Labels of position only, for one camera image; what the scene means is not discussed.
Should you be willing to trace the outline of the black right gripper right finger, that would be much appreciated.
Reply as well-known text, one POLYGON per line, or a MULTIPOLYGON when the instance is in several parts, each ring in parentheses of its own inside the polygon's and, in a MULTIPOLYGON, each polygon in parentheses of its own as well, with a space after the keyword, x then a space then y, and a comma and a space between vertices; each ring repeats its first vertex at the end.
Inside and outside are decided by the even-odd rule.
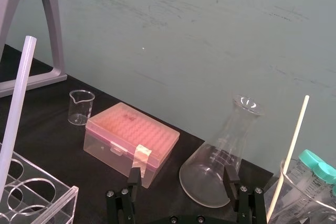
POLYGON ((234 223, 266 223, 264 191, 259 187, 249 189, 240 182, 234 166, 226 165, 223 184, 237 219, 234 223))

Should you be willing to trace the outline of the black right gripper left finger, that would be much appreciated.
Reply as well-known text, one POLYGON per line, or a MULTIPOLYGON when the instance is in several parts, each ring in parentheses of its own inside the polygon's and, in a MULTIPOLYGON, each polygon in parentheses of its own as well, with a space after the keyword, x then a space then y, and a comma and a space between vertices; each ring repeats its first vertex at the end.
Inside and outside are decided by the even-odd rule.
POLYGON ((135 223, 134 203, 141 184, 141 169, 134 167, 130 170, 127 185, 124 188, 120 191, 106 191, 108 223, 119 223, 119 211, 123 214, 123 223, 135 223))

